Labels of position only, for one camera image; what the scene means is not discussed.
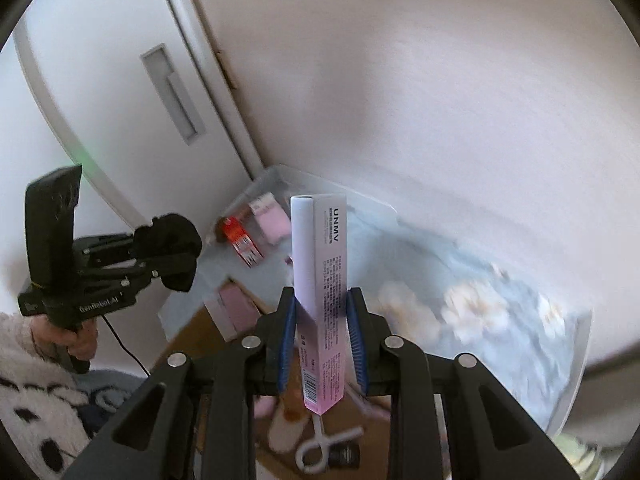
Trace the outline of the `left forearm fluffy sleeve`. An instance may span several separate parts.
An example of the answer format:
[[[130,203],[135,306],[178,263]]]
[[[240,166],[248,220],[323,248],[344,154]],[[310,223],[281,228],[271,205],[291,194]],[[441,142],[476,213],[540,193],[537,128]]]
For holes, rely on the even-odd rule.
[[[55,359],[32,341],[31,318],[1,315],[1,422],[26,464],[40,479],[58,479],[90,441],[78,408],[88,396]]]

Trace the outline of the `left hand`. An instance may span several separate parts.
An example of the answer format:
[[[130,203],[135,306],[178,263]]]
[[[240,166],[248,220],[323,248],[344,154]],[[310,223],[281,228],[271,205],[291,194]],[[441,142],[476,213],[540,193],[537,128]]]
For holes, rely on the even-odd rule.
[[[81,361],[91,361],[96,356],[99,332],[94,318],[82,322],[77,330],[64,330],[53,325],[45,315],[38,315],[30,319],[29,327],[35,347],[47,358],[55,359],[58,347]]]

